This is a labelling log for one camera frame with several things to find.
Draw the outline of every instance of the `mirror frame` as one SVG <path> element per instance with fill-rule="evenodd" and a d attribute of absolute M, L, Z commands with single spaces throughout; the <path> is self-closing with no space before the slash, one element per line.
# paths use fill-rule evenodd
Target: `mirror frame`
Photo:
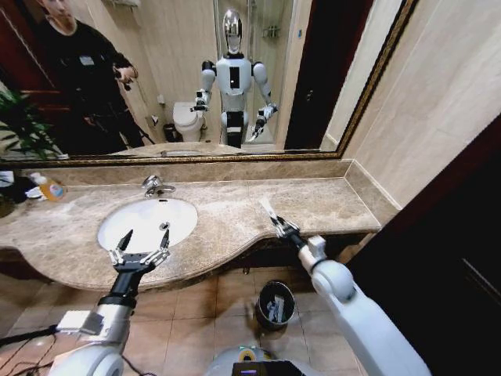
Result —
<path fill-rule="evenodd" d="M 362 94 L 351 114 L 336 151 L 326 152 L 320 150 L 285 150 L 275 153 L 261 154 L 236 154 L 236 155 L 207 155 L 195 157 L 129 157 L 110 155 L 74 156 L 74 159 L 66 160 L 18 160 L 3 161 L 0 159 L 0 169 L 14 168 L 69 168 L 69 167 L 92 167 L 92 166 L 124 166 L 124 165 L 173 165 L 186 163 L 212 163 L 212 162 L 259 162 L 259 161 L 306 161 L 341 159 L 348 144 L 362 120 L 362 116 L 369 104 L 377 85 L 383 76 L 391 56 L 402 36 L 413 10 L 419 0 L 402 0 L 400 8 L 395 16 L 393 24 L 381 47 L 380 53 L 367 78 Z"/>

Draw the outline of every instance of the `chrome faucet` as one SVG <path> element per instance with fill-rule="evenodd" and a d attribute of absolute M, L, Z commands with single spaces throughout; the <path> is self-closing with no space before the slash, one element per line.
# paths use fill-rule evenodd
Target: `chrome faucet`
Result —
<path fill-rule="evenodd" d="M 142 188 L 146 190 L 144 197 L 150 198 L 153 195 L 161 195 L 163 193 L 173 193 L 175 192 L 175 186 L 167 186 L 162 182 L 156 175 L 151 175 L 141 185 Z"/>

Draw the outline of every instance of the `robot face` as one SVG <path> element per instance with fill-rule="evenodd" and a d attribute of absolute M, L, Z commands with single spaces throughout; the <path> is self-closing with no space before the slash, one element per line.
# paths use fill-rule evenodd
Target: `robot face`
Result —
<path fill-rule="evenodd" d="M 236 55 L 240 52 L 240 43 L 242 42 L 242 21 L 236 10 L 229 9 L 226 12 L 222 27 L 225 30 L 228 53 Z"/>

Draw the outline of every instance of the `man in black clothing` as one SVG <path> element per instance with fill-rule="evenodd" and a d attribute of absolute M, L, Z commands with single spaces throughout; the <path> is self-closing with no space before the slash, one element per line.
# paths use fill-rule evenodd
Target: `man in black clothing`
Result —
<path fill-rule="evenodd" d="M 138 77 L 137 70 L 93 27 L 76 20 L 67 0 L 38 0 L 46 21 L 40 37 L 70 95 L 72 107 L 86 122 L 102 131 L 106 152 L 144 146 L 118 88 Z"/>

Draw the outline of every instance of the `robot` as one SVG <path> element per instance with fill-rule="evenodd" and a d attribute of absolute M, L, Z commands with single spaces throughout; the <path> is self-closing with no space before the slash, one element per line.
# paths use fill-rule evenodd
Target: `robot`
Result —
<path fill-rule="evenodd" d="M 240 51 L 242 21 L 239 13 L 232 9 L 228 10 L 222 26 L 225 31 L 228 52 L 216 64 L 209 60 L 202 63 L 202 89 L 196 92 L 196 106 L 191 108 L 191 111 L 209 111 L 212 85 L 217 80 L 222 94 L 222 142 L 241 148 L 242 134 L 247 130 L 249 124 L 245 104 L 247 93 L 251 88 L 252 77 L 259 87 L 266 106 L 258 111 L 250 141 L 263 133 L 266 123 L 278 111 L 278 107 L 272 102 L 272 91 L 268 83 L 265 65 L 261 62 L 252 64 Z"/>
<path fill-rule="evenodd" d="M 269 201 L 261 200 L 276 230 L 276 236 L 297 249 L 301 264 L 312 277 L 316 291 L 329 304 L 333 318 L 371 376 L 430 376 L 427 365 L 386 313 L 353 281 L 348 268 L 328 260 L 325 241 L 319 236 L 303 240 L 300 229 L 279 217 Z M 85 345 L 55 362 L 49 376 L 121 376 L 121 354 L 128 339 L 130 316 L 136 305 L 139 282 L 170 255 L 169 229 L 159 248 L 150 254 L 124 256 L 133 231 L 120 240 L 110 257 L 117 279 L 110 293 L 101 298 L 95 312 L 70 311 L 58 331 L 86 334 Z M 239 347 L 222 352 L 206 376 L 321 374 L 294 360 L 277 360 L 263 349 Z"/>

